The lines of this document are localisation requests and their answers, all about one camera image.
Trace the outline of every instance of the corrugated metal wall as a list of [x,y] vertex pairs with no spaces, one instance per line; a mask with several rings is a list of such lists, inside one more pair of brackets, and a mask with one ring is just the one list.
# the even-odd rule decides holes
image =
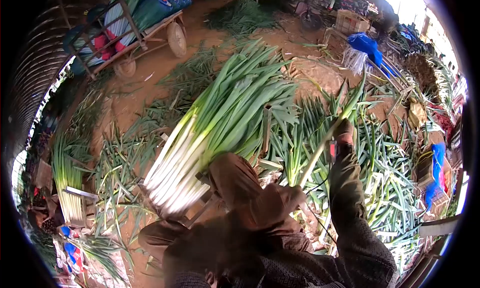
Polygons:
[[2,93],[2,97],[9,99],[1,108],[2,164],[7,165],[9,175],[48,87],[69,58],[62,48],[65,33],[83,22],[85,10],[104,1],[48,0],[45,10],[24,38],[25,44],[16,56],[9,87]]

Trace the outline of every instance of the cart wheel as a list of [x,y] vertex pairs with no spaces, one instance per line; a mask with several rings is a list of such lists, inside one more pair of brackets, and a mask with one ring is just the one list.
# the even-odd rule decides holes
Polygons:
[[176,57],[183,57],[187,54],[187,41],[183,35],[183,31],[177,22],[172,22],[166,29],[168,36],[168,44]]
[[118,77],[130,78],[135,74],[135,71],[137,70],[137,64],[134,60],[125,60],[121,63],[113,65],[113,70],[115,70],[115,74]]

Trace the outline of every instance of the pile of vegetables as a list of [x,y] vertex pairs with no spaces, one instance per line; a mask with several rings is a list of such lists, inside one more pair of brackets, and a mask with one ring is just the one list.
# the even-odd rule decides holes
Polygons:
[[[126,284],[125,279],[118,271],[117,265],[110,257],[111,253],[124,249],[118,242],[106,236],[93,237],[88,235],[80,238],[68,238],[67,241],[81,249],[88,260],[99,262],[105,268],[105,271],[111,275],[112,279]],[[95,269],[94,265],[90,265],[90,267],[92,268],[92,273],[95,272],[101,276],[101,273]]]
[[290,61],[280,62],[275,50],[260,39],[246,42],[175,127],[144,182],[164,214],[182,211],[208,190],[195,175],[218,153],[256,161],[266,103],[288,117],[297,85],[283,79],[279,70]]
[[[300,184],[307,195],[309,208],[315,212],[321,225],[317,230],[319,242],[326,246],[326,253],[336,255],[335,242],[327,235],[331,222],[328,201],[330,164],[327,154],[318,153],[331,139],[335,126],[333,119],[348,117],[356,127],[356,153],[361,167],[360,180],[365,191],[367,221],[377,237],[391,250],[400,274],[421,249],[417,231],[423,212],[417,209],[420,201],[413,194],[411,175],[416,143],[407,123],[400,118],[400,131],[394,137],[388,120],[380,122],[367,114],[367,107],[374,101],[365,101],[363,81],[347,94],[346,104],[340,97],[347,87],[342,85],[337,97],[323,92],[328,102],[326,110],[319,98],[302,99],[298,122],[280,123],[272,128],[271,144],[266,159],[283,165],[279,178],[282,185]],[[308,163],[313,162],[310,174]]]
[[210,29],[226,30],[234,37],[248,36],[257,28],[277,26],[272,13],[255,0],[234,0],[207,16]]
[[67,224],[84,222],[80,198],[64,192],[63,189],[69,186],[82,190],[81,167],[74,164],[74,161],[85,162],[88,159],[90,156],[86,141],[78,139],[71,132],[56,133],[52,149],[52,174]]
[[454,109],[453,109],[453,88],[452,81],[453,75],[452,72],[435,56],[426,55],[425,56],[427,63],[433,69],[437,86],[436,90],[436,100],[440,102],[440,105],[443,106],[447,112],[450,120],[455,123]]

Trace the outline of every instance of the metal frame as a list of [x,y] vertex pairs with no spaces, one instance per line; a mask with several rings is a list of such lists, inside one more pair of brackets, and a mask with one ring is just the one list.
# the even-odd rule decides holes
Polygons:
[[[112,7],[114,7],[115,5],[117,4],[120,4],[123,12],[122,14],[117,17],[116,19],[114,19],[113,21],[111,21],[110,23],[106,24],[105,26],[103,26],[100,31],[101,32],[104,32],[108,27],[110,27],[112,24],[116,23],[118,20],[121,20],[123,18],[126,18],[130,27],[131,27],[131,30],[128,30],[126,32],[124,32],[123,34],[119,35],[118,37],[116,37],[115,39],[111,40],[109,43],[107,43],[105,46],[103,46],[102,48],[100,48],[99,50],[96,50],[95,47],[93,46],[92,44],[92,39],[94,38],[88,38],[87,36],[87,32],[88,32],[88,29],[90,29],[92,27],[92,24],[95,23],[99,18],[100,16],[106,14]],[[116,0],[112,3],[110,3],[104,10],[102,10],[101,13],[99,13],[93,20],[92,22],[89,22],[79,33],[77,33],[77,35],[70,41],[70,43],[68,44],[68,48],[70,49],[70,51],[80,60],[80,62],[82,63],[82,66],[85,68],[85,70],[87,71],[88,75],[90,75],[93,79],[96,79],[95,75],[89,70],[88,68],[88,65],[87,63],[89,61],[92,60],[92,58],[94,56],[96,57],[101,57],[101,51],[105,50],[106,48],[110,47],[111,45],[113,45],[113,43],[116,43],[117,41],[119,41],[120,39],[122,39],[124,36],[126,36],[127,34],[130,34],[130,33],[135,33],[135,37],[137,38],[137,41],[139,41],[140,45],[142,48],[146,49],[147,47],[145,46],[145,43],[143,42],[142,38],[141,38],[141,35],[140,35],[140,32],[138,31],[138,28],[136,27],[133,19],[132,19],[132,16],[130,15],[130,11],[128,9],[128,5],[127,3],[125,2],[125,0]],[[79,50],[76,50],[75,47],[73,46],[74,42],[79,39],[79,38],[82,38],[84,41],[85,41],[85,44],[83,44]],[[87,59],[86,61],[82,60],[79,56],[79,51],[81,49],[83,49],[85,46],[88,46],[93,54],[92,56]]]
[[[99,50],[96,50],[95,47],[93,46],[92,44],[92,39],[94,38],[88,38],[86,32],[88,31],[88,29],[90,29],[92,27],[92,24],[97,22],[98,19],[100,18],[100,16],[106,14],[113,6],[117,5],[117,4],[120,4],[122,9],[123,9],[123,13],[122,15],[120,15],[118,18],[114,19],[113,21],[111,21],[110,23],[108,23],[107,25],[103,26],[100,31],[104,32],[108,27],[110,27],[112,24],[114,24],[115,22],[117,22],[118,20],[121,20],[123,18],[126,18],[130,27],[131,27],[131,30],[129,31],[126,31],[124,32],[123,34],[119,35],[118,37],[116,37],[115,39],[111,40],[109,43],[107,43],[105,46],[103,46],[102,48],[100,48]],[[145,54],[151,52],[151,51],[155,51],[159,48],[162,48],[166,45],[168,45],[168,41],[165,40],[165,39],[156,39],[156,38],[153,38],[153,36],[155,34],[157,34],[160,30],[164,29],[165,27],[167,27],[170,23],[172,22],[175,22],[178,20],[178,24],[181,26],[182,28],[182,31],[183,31],[183,35],[185,37],[187,37],[187,33],[186,33],[186,30],[185,30],[185,26],[183,25],[183,18],[182,18],[182,14],[183,12],[180,10],[179,12],[176,12],[175,14],[161,20],[160,22],[158,22],[157,24],[153,25],[152,27],[146,29],[144,32],[140,33],[140,31],[138,30],[138,28],[136,27],[133,19],[132,19],[132,16],[130,15],[130,12],[129,12],[129,9],[128,9],[128,5],[126,4],[125,0],[117,0],[117,1],[114,1],[112,2],[111,4],[109,4],[104,10],[102,10],[101,13],[99,13],[91,22],[89,22],[72,40],[71,42],[69,43],[68,45],[68,48],[70,49],[70,51],[80,60],[80,62],[82,63],[82,66],[83,68],[85,68],[87,74],[92,77],[93,80],[95,80],[97,77],[95,76],[95,74],[97,74],[98,72],[100,72],[102,69],[105,69],[107,66],[109,66],[112,62],[114,62],[116,59],[118,59],[119,57],[127,54],[128,52],[130,52],[129,56],[127,57],[127,60],[130,62],[132,60],[136,60],[138,58],[140,58],[141,56],[144,56]],[[94,68],[92,71],[90,70],[90,68],[88,67],[87,63],[95,56],[95,57],[101,57],[101,51],[105,50],[106,48],[110,47],[111,45],[113,45],[114,43],[116,43],[117,41],[119,41],[120,39],[122,39],[124,36],[130,34],[130,33],[135,33],[135,37],[136,37],[136,41],[133,42],[132,44],[128,45],[127,47],[125,47],[122,51],[120,52],[117,52],[116,54],[114,54],[112,57],[110,57],[107,61],[105,61],[104,63],[101,63],[99,66],[97,66],[96,68]],[[77,40],[77,39],[83,39],[85,41],[85,44],[83,44],[79,50],[75,50],[74,46],[73,46],[73,43]],[[161,45],[159,46],[156,46],[152,49],[148,49],[147,47],[147,41],[155,41],[155,42],[163,42]],[[93,54],[92,56],[84,61],[80,58],[79,56],[79,51],[81,49],[83,49],[84,47],[89,47]],[[141,47],[143,52],[140,54],[140,55],[137,55],[134,57],[134,53],[136,52],[136,50]]]

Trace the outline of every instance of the bundle of green onions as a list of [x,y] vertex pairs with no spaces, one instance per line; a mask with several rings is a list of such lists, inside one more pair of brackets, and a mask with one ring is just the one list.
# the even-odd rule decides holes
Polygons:
[[217,154],[259,155],[263,106],[288,111],[297,87],[283,79],[279,70],[290,61],[271,55],[275,49],[260,39],[246,42],[175,127],[144,182],[162,212],[179,212],[207,191],[195,175]]
[[255,0],[234,0],[211,12],[207,18],[210,29],[223,29],[234,37],[250,35],[257,28],[277,27],[272,13],[262,9]]
[[125,283],[125,279],[122,278],[118,271],[117,265],[115,265],[115,262],[111,258],[111,253],[120,251],[121,249],[126,250],[120,244],[106,236],[83,236],[81,238],[69,238],[67,240],[79,248],[89,260],[95,260],[99,262],[114,280]]
[[57,185],[60,205],[67,224],[79,224],[84,222],[80,198],[63,191],[67,186],[82,188],[81,168],[74,166],[72,160],[82,160],[87,157],[88,146],[74,139],[67,132],[58,132],[55,135],[52,149],[52,173]]

